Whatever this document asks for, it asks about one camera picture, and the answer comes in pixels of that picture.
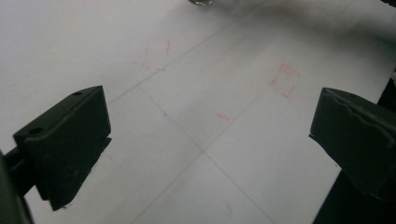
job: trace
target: white surface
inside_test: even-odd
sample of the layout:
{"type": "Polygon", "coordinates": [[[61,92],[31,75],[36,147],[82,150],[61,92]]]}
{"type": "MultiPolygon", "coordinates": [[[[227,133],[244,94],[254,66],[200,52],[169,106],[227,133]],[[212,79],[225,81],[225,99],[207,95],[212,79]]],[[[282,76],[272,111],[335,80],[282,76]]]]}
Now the white surface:
{"type": "Polygon", "coordinates": [[[309,223],[339,172],[307,137],[320,89],[376,102],[395,22],[377,0],[2,1],[0,148],[104,85],[113,141],[67,209],[26,195],[36,223],[309,223]]]}

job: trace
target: red smudge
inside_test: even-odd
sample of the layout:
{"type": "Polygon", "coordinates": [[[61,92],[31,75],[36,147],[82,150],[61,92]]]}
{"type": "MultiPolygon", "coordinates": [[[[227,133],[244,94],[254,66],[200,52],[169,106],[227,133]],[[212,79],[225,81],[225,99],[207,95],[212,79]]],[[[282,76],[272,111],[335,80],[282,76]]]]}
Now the red smudge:
{"type": "Polygon", "coordinates": [[[149,65],[146,63],[142,63],[142,68],[149,70],[149,65]]]}
{"type": "Polygon", "coordinates": [[[221,119],[224,119],[224,120],[226,120],[226,121],[228,121],[228,122],[233,121],[230,117],[228,117],[228,116],[227,116],[226,114],[224,114],[224,113],[218,113],[218,117],[221,118],[221,119]]]}
{"type": "Polygon", "coordinates": [[[166,41],[166,54],[169,54],[171,50],[171,42],[169,40],[166,41]]]}
{"type": "Polygon", "coordinates": [[[300,73],[293,66],[282,63],[276,76],[270,82],[270,87],[282,96],[291,99],[299,80],[300,73]]]}

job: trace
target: black plastic part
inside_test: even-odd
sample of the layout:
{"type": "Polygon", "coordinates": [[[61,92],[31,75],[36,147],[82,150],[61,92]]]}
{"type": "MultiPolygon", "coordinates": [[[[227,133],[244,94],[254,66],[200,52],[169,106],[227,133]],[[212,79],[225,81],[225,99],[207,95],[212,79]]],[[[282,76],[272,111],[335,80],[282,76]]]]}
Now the black plastic part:
{"type": "Polygon", "coordinates": [[[392,7],[396,7],[396,0],[381,0],[382,2],[389,4],[392,7]]]}
{"type": "Polygon", "coordinates": [[[362,193],[394,200],[396,116],[357,95],[324,88],[311,135],[362,193]]]}
{"type": "Polygon", "coordinates": [[[7,162],[0,152],[0,223],[32,224],[32,217],[23,199],[9,176],[7,162]]]}
{"type": "Polygon", "coordinates": [[[101,86],[75,92],[14,134],[43,200],[68,203],[109,144],[110,122],[101,86]]]}
{"type": "Polygon", "coordinates": [[[32,163],[26,160],[18,148],[14,148],[5,156],[9,174],[19,195],[25,195],[35,184],[35,173],[32,163]]]}
{"type": "MultiPolygon", "coordinates": [[[[396,113],[396,87],[392,79],[377,105],[396,113]]],[[[314,224],[394,224],[395,211],[395,201],[381,202],[370,195],[363,195],[341,171],[314,224]]]]}

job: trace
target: metal object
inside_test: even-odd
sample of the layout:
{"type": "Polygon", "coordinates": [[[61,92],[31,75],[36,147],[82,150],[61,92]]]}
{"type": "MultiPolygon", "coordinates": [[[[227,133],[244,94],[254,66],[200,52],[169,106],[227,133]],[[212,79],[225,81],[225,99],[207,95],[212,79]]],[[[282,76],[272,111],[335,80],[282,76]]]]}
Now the metal object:
{"type": "Polygon", "coordinates": [[[194,3],[195,5],[202,7],[210,6],[215,2],[215,0],[189,0],[189,1],[194,3]]]}
{"type": "Polygon", "coordinates": [[[53,210],[70,203],[110,132],[101,86],[69,95],[16,132],[17,147],[0,153],[0,223],[32,223],[23,195],[34,185],[53,210]]]}

